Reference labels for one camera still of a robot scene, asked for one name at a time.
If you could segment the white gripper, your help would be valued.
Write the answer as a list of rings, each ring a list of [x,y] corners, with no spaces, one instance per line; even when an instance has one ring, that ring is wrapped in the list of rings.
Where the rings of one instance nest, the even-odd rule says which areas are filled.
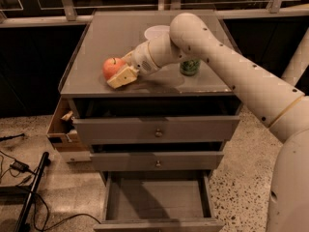
[[[159,71],[159,66],[151,57],[148,42],[139,44],[133,51],[126,54],[123,60],[126,64],[107,80],[107,84],[114,89],[134,82],[138,74],[150,75]]]

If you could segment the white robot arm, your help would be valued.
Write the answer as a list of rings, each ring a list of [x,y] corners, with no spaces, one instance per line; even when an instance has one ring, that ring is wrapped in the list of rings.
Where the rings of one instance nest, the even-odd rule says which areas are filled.
[[[169,31],[136,46],[105,77],[116,89],[161,68],[200,59],[283,143],[273,170],[266,232],[309,232],[309,98],[221,43],[195,14],[178,14]]]

